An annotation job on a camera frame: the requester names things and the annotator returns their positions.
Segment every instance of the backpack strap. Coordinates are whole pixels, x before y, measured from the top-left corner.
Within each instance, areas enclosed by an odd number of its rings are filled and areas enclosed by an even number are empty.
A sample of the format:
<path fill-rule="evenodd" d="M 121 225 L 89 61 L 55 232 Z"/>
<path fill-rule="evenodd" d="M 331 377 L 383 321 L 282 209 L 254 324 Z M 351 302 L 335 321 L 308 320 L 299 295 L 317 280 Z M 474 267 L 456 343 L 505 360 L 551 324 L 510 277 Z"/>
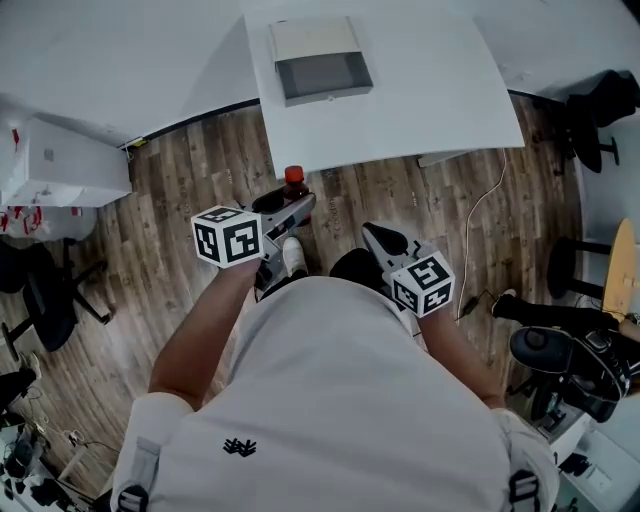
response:
<path fill-rule="evenodd" d="M 118 512 L 145 512 L 158 474 L 162 447 L 143 437 L 136 441 L 131 478 L 118 496 Z"/>
<path fill-rule="evenodd" d="M 509 479 L 511 512 L 540 512 L 539 486 L 538 477 L 531 471 L 519 469 L 513 473 Z"/>

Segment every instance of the power cord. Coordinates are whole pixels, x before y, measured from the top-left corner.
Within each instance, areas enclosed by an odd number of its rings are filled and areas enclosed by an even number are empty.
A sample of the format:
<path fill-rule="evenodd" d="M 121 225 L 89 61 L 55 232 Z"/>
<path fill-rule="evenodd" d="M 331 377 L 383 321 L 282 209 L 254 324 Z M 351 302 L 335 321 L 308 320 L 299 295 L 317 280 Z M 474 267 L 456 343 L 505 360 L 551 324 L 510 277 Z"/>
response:
<path fill-rule="evenodd" d="M 464 305 L 464 307 L 462 308 L 462 313 L 460 313 L 460 315 L 458 316 L 458 318 L 456 318 L 456 322 L 458 320 L 460 320 L 461 318 L 464 318 L 467 315 L 470 315 L 471 313 L 473 313 L 473 310 L 476 309 L 476 307 L 478 307 L 478 304 L 480 304 L 480 299 L 482 298 L 482 296 L 484 294 L 487 294 L 489 297 L 491 297 L 491 299 L 493 300 L 493 302 L 496 301 L 496 298 L 493 296 L 493 294 L 487 290 L 486 288 L 484 290 L 482 290 L 482 292 L 480 292 L 480 295 L 476 295 L 474 297 L 471 297 L 467 303 Z"/>
<path fill-rule="evenodd" d="M 37 391 L 39 394 L 36 396 L 29 396 L 29 391 L 31 390 L 35 390 Z M 24 398 L 26 398 L 29 401 L 29 407 L 31 409 L 31 418 L 34 418 L 34 412 L 33 412 L 33 401 L 34 400 L 38 400 L 39 398 L 41 398 L 43 396 L 43 392 L 40 388 L 36 387 L 36 386 L 30 386 L 27 389 L 27 392 L 24 396 Z M 73 429 L 73 430 L 56 430 L 53 427 L 51 427 L 49 425 L 49 417 L 42 413 L 40 415 L 40 418 L 38 418 L 38 420 L 31 420 L 31 421 L 27 421 L 28 424 L 33 423 L 33 427 L 38 431 L 38 433 L 41 436 L 45 436 L 48 432 L 52 432 L 54 434 L 59 435 L 60 437 L 66 439 L 67 441 L 69 441 L 69 443 L 71 443 L 71 445 L 73 447 L 77 447 L 77 446 L 91 446 L 91 445 L 100 445 L 103 446 L 104 448 L 107 448 L 109 450 L 111 450 L 113 453 L 119 454 L 120 451 L 116 450 L 115 448 L 113 448 L 112 446 L 109 446 L 106 443 L 103 443 L 102 441 L 87 441 L 84 437 L 84 434 L 78 430 L 78 429 Z M 89 454 L 90 457 L 92 457 L 93 459 L 97 460 L 98 462 L 102 462 L 98 459 L 96 459 L 96 457 L 94 457 L 93 455 Z"/>
<path fill-rule="evenodd" d="M 471 208 L 471 211 L 469 212 L 469 215 L 467 215 L 467 222 L 466 222 L 466 226 L 465 226 L 465 236 L 464 236 L 464 238 L 465 238 L 465 243 L 464 243 L 464 272 L 462 274 L 463 275 L 462 288 L 460 289 L 460 300 L 458 300 L 458 316 L 456 318 L 456 323 L 458 323 L 462 317 L 467 316 L 478 305 L 477 303 L 475 303 L 473 305 L 473 307 L 471 308 L 471 311 L 469 311 L 469 313 L 464 314 L 464 315 L 462 314 L 462 298 L 464 297 L 464 289 L 465 289 L 465 287 L 467 285 L 467 266 L 469 264 L 469 224 L 471 223 L 471 216 L 473 215 L 473 212 L 476 210 L 476 208 L 482 202 L 482 200 L 485 197 L 487 197 L 489 194 L 494 192 L 500 185 L 502 185 L 502 181 L 504 180 L 504 175 L 505 175 L 505 172 L 507 170 L 507 152 L 506 152 L 506 150 L 504 148 L 502 149 L 502 156 L 504 158 L 504 165 L 502 166 L 502 173 L 500 174 L 500 179 L 498 180 L 498 183 L 496 183 L 492 188 L 490 188 L 489 190 L 487 190 L 484 194 L 482 194 L 480 196 L 480 198 L 476 201 L 476 204 L 474 204 L 473 208 Z M 467 305 L 465 305 L 465 309 L 469 306 L 469 304 L 473 301 L 474 298 L 477 298 L 478 302 L 480 301 L 480 296 L 472 297 L 469 300 L 469 302 L 467 303 Z"/>

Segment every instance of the strap buckle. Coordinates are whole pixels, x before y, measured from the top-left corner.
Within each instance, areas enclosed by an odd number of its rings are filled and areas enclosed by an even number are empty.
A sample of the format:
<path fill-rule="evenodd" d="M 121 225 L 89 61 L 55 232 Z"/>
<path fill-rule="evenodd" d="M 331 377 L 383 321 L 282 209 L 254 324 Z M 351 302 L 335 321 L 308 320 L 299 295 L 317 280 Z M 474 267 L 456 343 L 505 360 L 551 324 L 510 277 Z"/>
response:
<path fill-rule="evenodd" d="M 118 496 L 118 512 L 145 512 L 149 494 L 141 485 L 131 485 Z"/>
<path fill-rule="evenodd" d="M 533 499 L 529 510 L 540 512 L 540 500 L 538 499 L 538 489 L 540 483 L 538 477 L 531 471 L 521 469 L 516 471 L 509 479 L 509 502 L 512 505 L 512 511 L 520 512 L 524 510 L 524 506 L 528 504 L 522 503 L 525 500 Z"/>

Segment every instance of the shirt logo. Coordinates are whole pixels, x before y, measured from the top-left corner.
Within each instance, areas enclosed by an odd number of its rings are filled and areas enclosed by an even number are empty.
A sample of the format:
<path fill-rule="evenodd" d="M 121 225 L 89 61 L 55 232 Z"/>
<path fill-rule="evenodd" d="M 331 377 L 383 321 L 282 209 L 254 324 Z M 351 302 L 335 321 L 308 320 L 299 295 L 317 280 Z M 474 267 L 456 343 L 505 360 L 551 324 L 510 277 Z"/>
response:
<path fill-rule="evenodd" d="M 248 457 L 256 453 L 256 444 L 258 443 L 252 443 L 251 439 L 247 439 L 247 442 L 243 443 L 234 437 L 233 441 L 227 439 L 222 449 L 227 453 L 239 453 L 241 457 Z"/>

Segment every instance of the bottle cap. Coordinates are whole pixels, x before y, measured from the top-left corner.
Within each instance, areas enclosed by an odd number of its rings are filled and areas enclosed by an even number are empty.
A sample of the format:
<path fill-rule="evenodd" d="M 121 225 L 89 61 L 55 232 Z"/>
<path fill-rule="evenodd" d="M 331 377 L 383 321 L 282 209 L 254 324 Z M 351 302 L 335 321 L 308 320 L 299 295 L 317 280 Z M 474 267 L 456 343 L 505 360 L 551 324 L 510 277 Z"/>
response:
<path fill-rule="evenodd" d="M 299 165 L 290 165 L 284 170 L 284 181 L 287 183 L 298 183 L 304 181 L 304 171 Z"/>

